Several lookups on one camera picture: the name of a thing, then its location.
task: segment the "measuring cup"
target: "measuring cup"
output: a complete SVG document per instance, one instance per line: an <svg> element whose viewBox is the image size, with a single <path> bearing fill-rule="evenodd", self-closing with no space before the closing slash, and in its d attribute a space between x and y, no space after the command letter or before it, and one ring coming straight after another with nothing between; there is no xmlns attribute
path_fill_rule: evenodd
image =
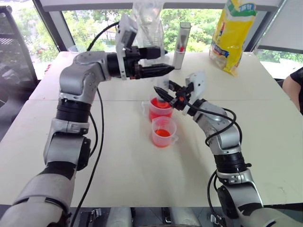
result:
<svg viewBox="0 0 303 227"><path fill-rule="evenodd" d="M161 103L157 101L157 97L152 96L149 101L142 102L143 114L147 115L148 108L148 117L152 121L156 117L166 116L171 117L173 108L170 107L168 103Z"/></svg>
<svg viewBox="0 0 303 227"><path fill-rule="evenodd" d="M157 117L151 123L151 139L159 148L174 144L179 137L176 135L177 125L170 117Z"/></svg>

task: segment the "black chair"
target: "black chair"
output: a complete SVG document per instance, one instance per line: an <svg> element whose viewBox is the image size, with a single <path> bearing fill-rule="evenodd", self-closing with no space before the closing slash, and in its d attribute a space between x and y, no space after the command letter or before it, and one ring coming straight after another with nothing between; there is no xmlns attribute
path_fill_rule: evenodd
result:
<svg viewBox="0 0 303 227"><path fill-rule="evenodd" d="M0 141L39 82L11 12L0 7Z"/></svg>

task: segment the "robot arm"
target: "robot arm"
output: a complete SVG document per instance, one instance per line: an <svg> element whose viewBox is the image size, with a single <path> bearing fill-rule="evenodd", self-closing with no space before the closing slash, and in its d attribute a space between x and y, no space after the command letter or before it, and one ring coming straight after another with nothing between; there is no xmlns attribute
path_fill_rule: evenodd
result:
<svg viewBox="0 0 303 227"><path fill-rule="evenodd" d="M22 190L0 220L0 227L65 227L76 171L88 164L89 112L98 84L111 77L141 79L163 76L174 69L166 64L142 67L140 59L160 57L158 47L132 47L136 25L123 15L116 35L117 53L84 52L60 75L56 117L44 149L46 168Z"/></svg>
<svg viewBox="0 0 303 227"><path fill-rule="evenodd" d="M155 87L158 95L183 114L189 114L203 130L206 137L221 131L230 122L215 114L227 116L226 111L204 99L198 99L204 90L204 72L197 72L186 79L186 87L170 81L169 88L176 92L176 97L167 91ZM264 208L257 187L241 152L240 135L232 126L209 139L209 148L217 166L216 175L223 184L218 188L218 197L225 215L238 218L243 227L283 227L302 226L287 215L270 208ZM216 217L218 226L223 222Z"/></svg>

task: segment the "yellow bag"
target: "yellow bag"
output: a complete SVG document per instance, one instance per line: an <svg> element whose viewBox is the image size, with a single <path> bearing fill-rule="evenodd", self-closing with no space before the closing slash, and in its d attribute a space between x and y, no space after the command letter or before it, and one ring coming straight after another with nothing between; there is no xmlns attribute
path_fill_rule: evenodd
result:
<svg viewBox="0 0 303 227"><path fill-rule="evenodd" d="M236 76L242 45L256 17L254 3L228 0L213 35L209 56L226 72Z"/></svg>

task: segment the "test tube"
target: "test tube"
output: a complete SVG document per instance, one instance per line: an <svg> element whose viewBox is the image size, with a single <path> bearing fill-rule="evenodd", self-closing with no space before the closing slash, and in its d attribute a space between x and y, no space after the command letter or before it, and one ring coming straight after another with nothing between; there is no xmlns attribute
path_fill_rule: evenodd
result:
<svg viewBox="0 0 303 227"><path fill-rule="evenodd" d="M189 22L180 22L180 29L177 38L174 59L173 59L173 66L175 67L176 70L181 69L188 38L189 38L190 28L191 25Z"/></svg>

